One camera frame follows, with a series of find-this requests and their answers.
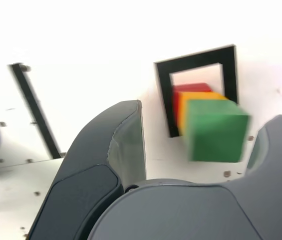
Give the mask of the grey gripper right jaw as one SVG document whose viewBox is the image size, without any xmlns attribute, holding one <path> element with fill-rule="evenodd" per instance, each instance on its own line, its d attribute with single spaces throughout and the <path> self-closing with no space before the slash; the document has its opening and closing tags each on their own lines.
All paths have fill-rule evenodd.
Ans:
<svg viewBox="0 0 282 240">
<path fill-rule="evenodd" d="M 282 240 L 282 115 L 258 132 L 245 175 L 145 185 L 116 200 L 91 240 Z"/>
</svg>

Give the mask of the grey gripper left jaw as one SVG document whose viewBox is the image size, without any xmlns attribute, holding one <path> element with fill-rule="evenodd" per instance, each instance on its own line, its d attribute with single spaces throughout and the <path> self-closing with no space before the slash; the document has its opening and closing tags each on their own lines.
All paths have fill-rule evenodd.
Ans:
<svg viewBox="0 0 282 240">
<path fill-rule="evenodd" d="M 77 135 L 28 233 L 30 240 L 85 240 L 125 189 L 146 179 L 142 104 L 119 102 Z"/>
</svg>

